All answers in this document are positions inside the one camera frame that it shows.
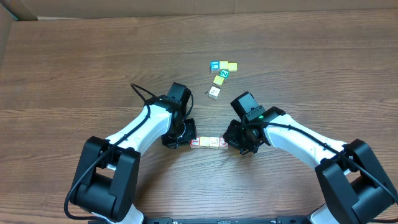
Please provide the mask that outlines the red I letter block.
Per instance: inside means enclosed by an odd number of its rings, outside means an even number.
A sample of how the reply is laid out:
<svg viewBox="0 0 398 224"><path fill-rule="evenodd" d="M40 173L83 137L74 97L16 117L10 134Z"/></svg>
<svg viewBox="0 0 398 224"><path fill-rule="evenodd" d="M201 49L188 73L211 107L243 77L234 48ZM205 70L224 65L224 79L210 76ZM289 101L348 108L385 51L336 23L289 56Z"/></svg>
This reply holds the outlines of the red I letter block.
<svg viewBox="0 0 398 224"><path fill-rule="evenodd" d="M200 148L200 138L192 139L190 141L191 148Z"/></svg>

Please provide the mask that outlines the red Q letter block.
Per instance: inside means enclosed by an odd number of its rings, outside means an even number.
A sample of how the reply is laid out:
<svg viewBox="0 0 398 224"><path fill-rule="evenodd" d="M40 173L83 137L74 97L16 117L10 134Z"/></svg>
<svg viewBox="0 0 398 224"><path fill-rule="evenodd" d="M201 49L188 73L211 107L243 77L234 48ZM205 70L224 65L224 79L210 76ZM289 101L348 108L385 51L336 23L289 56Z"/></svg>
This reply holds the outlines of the red Q letter block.
<svg viewBox="0 0 398 224"><path fill-rule="evenodd" d="M228 143L222 137L219 138L219 146L218 146L218 148L219 149L227 149L228 148Z"/></svg>

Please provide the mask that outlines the white dotted wooden block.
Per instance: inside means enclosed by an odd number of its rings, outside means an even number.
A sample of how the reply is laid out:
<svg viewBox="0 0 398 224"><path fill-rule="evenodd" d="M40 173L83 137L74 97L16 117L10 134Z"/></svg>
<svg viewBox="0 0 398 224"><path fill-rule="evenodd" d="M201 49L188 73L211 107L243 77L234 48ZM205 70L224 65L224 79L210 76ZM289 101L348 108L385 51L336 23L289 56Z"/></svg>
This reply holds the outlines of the white dotted wooden block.
<svg viewBox="0 0 398 224"><path fill-rule="evenodd" d="M218 137L210 137L209 148L218 149L220 147L220 139Z"/></svg>

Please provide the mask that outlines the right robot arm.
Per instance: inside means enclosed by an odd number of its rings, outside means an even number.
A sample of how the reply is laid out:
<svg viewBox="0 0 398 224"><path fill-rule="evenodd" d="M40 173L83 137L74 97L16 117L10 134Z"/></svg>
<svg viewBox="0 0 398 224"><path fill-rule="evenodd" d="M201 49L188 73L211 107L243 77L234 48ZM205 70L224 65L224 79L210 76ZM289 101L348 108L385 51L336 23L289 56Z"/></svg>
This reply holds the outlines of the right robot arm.
<svg viewBox="0 0 398 224"><path fill-rule="evenodd" d="M370 145L334 140L296 122L275 106L265 109L245 92L231 102L239 116L224 133L240 154L255 154L263 144L282 149L312 168L325 203L304 223L380 223L397 203L397 190Z"/></svg>

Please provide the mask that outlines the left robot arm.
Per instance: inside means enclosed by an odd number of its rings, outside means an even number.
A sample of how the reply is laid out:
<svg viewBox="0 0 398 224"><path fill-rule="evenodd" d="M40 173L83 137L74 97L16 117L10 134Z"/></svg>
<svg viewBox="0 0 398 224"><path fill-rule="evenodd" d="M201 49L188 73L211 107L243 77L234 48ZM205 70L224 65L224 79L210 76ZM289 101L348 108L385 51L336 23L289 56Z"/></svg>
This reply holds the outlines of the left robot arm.
<svg viewBox="0 0 398 224"><path fill-rule="evenodd" d="M172 83L166 95L143 99L142 112L127 126L104 139L84 144L63 209L72 220L88 223L147 223L134 205L141 156L160 139L169 149L196 139L193 94Z"/></svg>

